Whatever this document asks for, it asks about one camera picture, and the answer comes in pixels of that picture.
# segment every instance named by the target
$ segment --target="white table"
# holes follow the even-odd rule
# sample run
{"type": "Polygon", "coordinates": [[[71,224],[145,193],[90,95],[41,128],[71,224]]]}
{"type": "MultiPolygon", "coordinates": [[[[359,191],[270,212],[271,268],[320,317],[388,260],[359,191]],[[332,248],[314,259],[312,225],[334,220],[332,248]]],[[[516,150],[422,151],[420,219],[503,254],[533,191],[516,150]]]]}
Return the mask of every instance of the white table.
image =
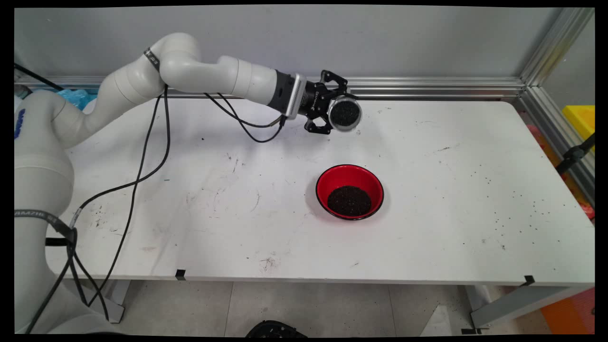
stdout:
{"type": "MultiPolygon", "coordinates": [[[[246,120],[277,116],[231,103],[246,120]]],[[[522,303],[594,286],[595,228],[508,103],[362,101],[355,131],[308,133],[300,116],[265,144],[209,100],[169,106],[169,159],[137,188],[113,279],[176,279],[183,270],[186,280],[520,285],[533,276],[509,294],[518,302],[521,293],[522,303]],[[321,208],[317,178],[336,164],[380,179],[385,199],[375,215],[351,222],[321,208]],[[532,300],[525,291],[535,287],[554,290],[532,300]]],[[[135,179],[153,107],[125,113],[67,152],[75,186],[62,220],[91,195],[135,179]]],[[[263,138],[273,128],[252,131],[263,138]]],[[[165,144],[161,105],[144,173],[165,144]]],[[[130,199],[131,188],[106,195],[78,219],[78,255],[95,278],[112,262],[130,199]]],[[[47,258],[58,271],[65,250],[48,248],[47,258]]],[[[505,317],[495,304],[473,313],[476,326],[505,317]]]]}

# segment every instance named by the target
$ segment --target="bowl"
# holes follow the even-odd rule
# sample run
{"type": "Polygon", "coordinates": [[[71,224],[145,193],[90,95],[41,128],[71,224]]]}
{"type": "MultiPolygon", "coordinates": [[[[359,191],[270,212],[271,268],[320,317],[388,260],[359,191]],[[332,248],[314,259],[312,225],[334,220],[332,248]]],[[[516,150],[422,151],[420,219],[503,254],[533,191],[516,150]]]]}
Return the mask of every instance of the bowl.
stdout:
{"type": "Polygon", "coordinates": [[[362,220],[372,216],[384,201],[384,188],[378,177],[361,166],[351,164],[336,165],[324,171],[317,180],[316,193],[323,209],[344,220],[362,220]],[[327,206],[327,199],[333,190],[342,186],[356,186],[365,191],[371,200],[370,211],[361,216],[346,216],[331,210],[327,206]]]}

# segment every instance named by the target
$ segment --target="robotic arm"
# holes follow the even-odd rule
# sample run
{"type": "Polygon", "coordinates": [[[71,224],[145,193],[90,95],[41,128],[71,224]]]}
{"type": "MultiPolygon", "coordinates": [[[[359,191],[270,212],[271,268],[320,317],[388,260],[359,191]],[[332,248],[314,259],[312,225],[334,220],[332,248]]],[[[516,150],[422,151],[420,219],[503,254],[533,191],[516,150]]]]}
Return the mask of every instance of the robotic arm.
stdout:
{"type": "MultiPolygon", "coordinates": [[[[332,128],[352,130],[361,108],[347,81],[323,71],[321,82],[300,74],[287,75],[265,66],[222,56],[216,64],[201,63],[196,40],[186,33],[167,35],[136,61],[104,79],[93,112],[79,109],[50,91],[38,91],[15,113],[15,209],[36,209],[61,215],[72,197],[74,170],[64,152],[164,90],[220,92],[267,105],[295,119],[308,120],[305,129],[329,134],[332,128]],[[335,81],[329,90],[326,82],[335,81]],[[321,117],[323,127],[313,120],[321,117]]],[[[15,332],[24,332],[55,282],[46,262],[47,222],[15,218],[15,332]]],[[[60,286],[35,324],[33,332],[112,331],[103,317],[60,286]]]]}

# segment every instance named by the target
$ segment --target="floor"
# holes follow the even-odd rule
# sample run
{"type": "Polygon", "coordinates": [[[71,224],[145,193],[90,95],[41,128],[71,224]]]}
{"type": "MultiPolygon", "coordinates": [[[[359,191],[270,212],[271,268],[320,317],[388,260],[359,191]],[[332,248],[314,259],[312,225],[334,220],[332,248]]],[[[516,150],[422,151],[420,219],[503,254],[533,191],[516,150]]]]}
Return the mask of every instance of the floor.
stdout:
{"type": "MultiPolygon", "coordinates": [[[[437,305],[447,307],[453,335],[471,328],[465,289],[455,285],[131,281],[118,326],[133,335],[244,337],[273,319],[309,337],[409,337],[437,305]]],[[[551,332],[540,311],[483,331],[518,333],[551,332]]]]}

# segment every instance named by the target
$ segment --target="yellow bin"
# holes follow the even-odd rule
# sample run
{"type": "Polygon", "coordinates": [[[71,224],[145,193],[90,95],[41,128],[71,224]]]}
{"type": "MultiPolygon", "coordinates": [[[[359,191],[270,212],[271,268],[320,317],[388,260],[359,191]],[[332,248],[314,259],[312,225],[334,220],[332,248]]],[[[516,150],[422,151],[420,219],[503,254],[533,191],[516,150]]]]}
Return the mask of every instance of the yellow bin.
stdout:
{"type": "Polygon", "coordinates": [[[595,106],[566,106],[562,113],[583,140],[595,132],[595,106]]]}

